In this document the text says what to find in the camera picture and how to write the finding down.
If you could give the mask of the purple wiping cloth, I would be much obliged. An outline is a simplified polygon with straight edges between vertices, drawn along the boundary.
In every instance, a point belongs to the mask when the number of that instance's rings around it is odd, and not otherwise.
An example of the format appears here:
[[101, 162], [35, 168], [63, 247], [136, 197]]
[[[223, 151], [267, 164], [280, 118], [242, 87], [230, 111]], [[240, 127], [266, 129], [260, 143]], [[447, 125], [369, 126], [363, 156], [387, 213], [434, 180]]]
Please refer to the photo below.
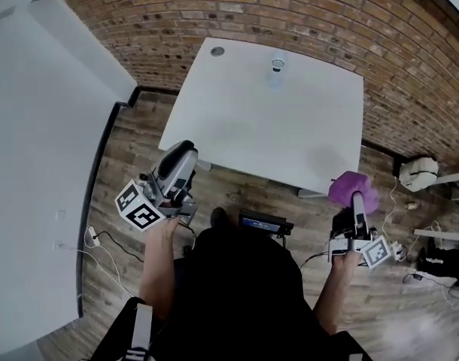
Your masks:
[[379, 195], [372, 186], [371, 179], [354, 171], [346, 171], [337, 179], [333, 180], [328, 191], [328, 198], [343, 207], [353, 207], [353, 195], [360, 193], [363, 206], [367, 214], [371, 214], [379, 207]]

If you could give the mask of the person's left forearm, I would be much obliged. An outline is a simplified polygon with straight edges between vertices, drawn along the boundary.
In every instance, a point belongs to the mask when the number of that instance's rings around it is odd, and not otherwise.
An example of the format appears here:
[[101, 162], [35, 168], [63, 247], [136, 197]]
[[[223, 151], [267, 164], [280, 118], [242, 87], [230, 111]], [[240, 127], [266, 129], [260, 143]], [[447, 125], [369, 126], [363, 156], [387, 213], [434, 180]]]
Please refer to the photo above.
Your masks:
[[147, 231], [138, 297], [167, 320], [175, 294], [173, 235], [180, 218], [166, 219]]

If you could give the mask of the person's black shirt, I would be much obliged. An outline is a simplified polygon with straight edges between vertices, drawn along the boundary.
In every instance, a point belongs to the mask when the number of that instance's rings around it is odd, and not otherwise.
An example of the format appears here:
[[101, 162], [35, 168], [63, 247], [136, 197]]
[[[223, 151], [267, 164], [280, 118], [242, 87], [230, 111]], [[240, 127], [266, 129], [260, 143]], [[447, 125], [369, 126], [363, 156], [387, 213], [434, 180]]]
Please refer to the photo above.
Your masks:
[[347, 333], [327, 333], [305, 301], [302, 275], [273, 239], [202, 232], [186, 258], [167, 319], [132, 345], [130, 299], [91, 361], [372, 361]]

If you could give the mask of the black device with blue screen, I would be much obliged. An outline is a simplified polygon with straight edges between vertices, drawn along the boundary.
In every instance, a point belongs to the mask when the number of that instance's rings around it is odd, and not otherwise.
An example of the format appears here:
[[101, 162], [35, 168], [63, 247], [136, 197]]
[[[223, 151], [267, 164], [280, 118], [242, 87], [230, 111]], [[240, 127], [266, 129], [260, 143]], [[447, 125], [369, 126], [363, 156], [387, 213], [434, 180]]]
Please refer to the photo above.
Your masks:
[[294, 225], [283, 217], [241, 209], [239, 211], [239, 227], [265, 232], [267, 235], [286, 236], [291, 234]]

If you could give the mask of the white backpack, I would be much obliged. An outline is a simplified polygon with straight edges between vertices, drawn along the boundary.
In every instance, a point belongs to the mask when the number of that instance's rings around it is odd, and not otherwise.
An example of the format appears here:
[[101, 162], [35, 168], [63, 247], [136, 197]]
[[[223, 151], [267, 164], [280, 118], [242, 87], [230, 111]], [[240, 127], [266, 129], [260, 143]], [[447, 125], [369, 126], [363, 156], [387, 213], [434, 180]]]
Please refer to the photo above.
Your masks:
[[421, 157], [400, 166], [399, 181], [408, 191], [416, 193], [436, 182], [438, 162], [431, 157]]

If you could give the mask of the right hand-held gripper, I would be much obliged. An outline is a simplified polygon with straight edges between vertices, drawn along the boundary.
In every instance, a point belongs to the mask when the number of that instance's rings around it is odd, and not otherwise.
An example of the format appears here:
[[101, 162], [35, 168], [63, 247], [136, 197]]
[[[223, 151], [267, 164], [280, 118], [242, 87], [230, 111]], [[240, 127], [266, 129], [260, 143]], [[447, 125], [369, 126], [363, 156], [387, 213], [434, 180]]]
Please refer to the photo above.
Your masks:
[[[383, 236], [369, 233], [361, 192], [352, 195], [352, 205], [353, 209], [343, 208], [333, 217], [329, 259], [353, 251], [360, 253], [367, 267], [373, 269], [391, 257], [391, 250]], [[353, 212], [356, 238], [352, 237]]]

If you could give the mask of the white side table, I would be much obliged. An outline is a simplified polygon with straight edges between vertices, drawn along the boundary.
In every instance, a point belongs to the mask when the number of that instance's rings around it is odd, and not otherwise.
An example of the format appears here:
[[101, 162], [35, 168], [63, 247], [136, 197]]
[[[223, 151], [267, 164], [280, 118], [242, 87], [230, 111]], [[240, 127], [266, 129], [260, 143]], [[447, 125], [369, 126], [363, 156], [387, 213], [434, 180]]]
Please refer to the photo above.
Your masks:
[[[448, 208], [450, 205], [459, 207], [459, 172], [440, 176], [433, 185], [438, 187], [445, 186], [447, 189], [448, 199], [445, 205]], [[437, 228], [429, 228], [414, 229], [413, 234], [417, 237], [428, 237], [436, 240], [447, 240], [459, 243], [459, 231], [443, 231]]]

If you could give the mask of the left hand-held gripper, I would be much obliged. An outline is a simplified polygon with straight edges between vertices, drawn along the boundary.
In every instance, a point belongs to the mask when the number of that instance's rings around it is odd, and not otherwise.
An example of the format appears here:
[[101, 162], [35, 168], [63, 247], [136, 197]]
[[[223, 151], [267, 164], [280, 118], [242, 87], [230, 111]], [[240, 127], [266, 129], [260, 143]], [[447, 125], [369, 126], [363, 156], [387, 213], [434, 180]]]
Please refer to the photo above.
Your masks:
[[119, 215], [131, 226], [144, 232], [166, 219], [180, 217], [189, 224], [197, 205], [190, 193], [198, 150], [188, 140], [170, 147], [152, 173], [131, 180], [114, 203]]

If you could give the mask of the person's right forearm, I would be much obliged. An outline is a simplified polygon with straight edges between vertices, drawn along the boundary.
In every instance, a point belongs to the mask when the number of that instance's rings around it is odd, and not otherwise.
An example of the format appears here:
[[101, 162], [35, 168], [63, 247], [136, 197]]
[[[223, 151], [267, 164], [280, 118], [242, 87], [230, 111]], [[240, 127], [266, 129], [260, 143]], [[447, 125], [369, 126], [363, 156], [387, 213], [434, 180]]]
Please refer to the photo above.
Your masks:
[[360, 259], [361, 254], [355, 251], [332, 258], [330, 273], [313, 309], [319, 324], [329, 335], [338, 331], [344, 301]]

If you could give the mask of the person's black shoe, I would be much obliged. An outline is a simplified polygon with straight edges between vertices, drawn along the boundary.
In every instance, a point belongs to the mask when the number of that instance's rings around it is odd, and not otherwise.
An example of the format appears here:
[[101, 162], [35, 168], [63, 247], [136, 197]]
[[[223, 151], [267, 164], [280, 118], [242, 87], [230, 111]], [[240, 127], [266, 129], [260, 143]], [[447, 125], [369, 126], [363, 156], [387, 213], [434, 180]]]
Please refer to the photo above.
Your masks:
[[210, 225], [211, 228], [222, 229], [229, 225], [229, 217], [222, 207], [217, 207], [211, 212]]

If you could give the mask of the black bag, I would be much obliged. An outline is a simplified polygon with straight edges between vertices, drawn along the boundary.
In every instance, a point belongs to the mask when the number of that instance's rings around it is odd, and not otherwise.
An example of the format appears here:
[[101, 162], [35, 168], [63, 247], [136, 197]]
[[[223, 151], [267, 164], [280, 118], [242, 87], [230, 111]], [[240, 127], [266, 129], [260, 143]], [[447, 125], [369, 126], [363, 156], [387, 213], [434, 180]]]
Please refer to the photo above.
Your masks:
[[421, 248], [417, 270], [439, 278], [448, 277], [459, 280], [459, 247], [442, 249], [436, 246], [434, 238], [429, 238], [426, 248]]

